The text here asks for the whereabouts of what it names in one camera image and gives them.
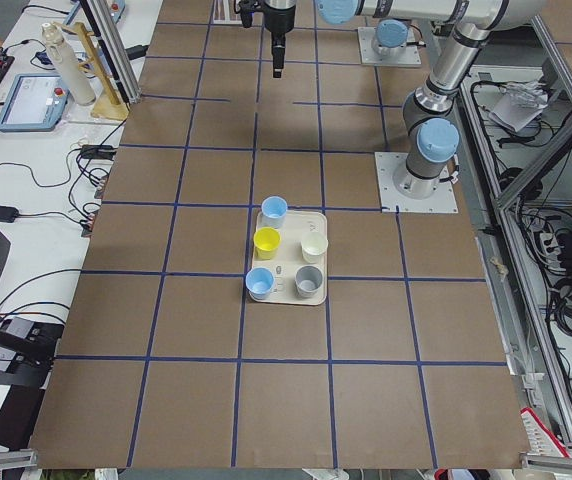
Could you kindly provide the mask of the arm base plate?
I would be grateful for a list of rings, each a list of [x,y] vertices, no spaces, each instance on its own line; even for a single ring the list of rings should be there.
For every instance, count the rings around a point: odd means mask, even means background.
[[[408,31],[407,42],[397,47],[384,47],[379,44],[375,27],[359,27],[358,40],[363,65],[399,68],[421,66],[419,48],[413,45],[415,36],[411,30]]]
[[[454,184],[447,165],[434,179],[414,177],[405,152],[376,152],[380,208],[388,213],[457,214]]]

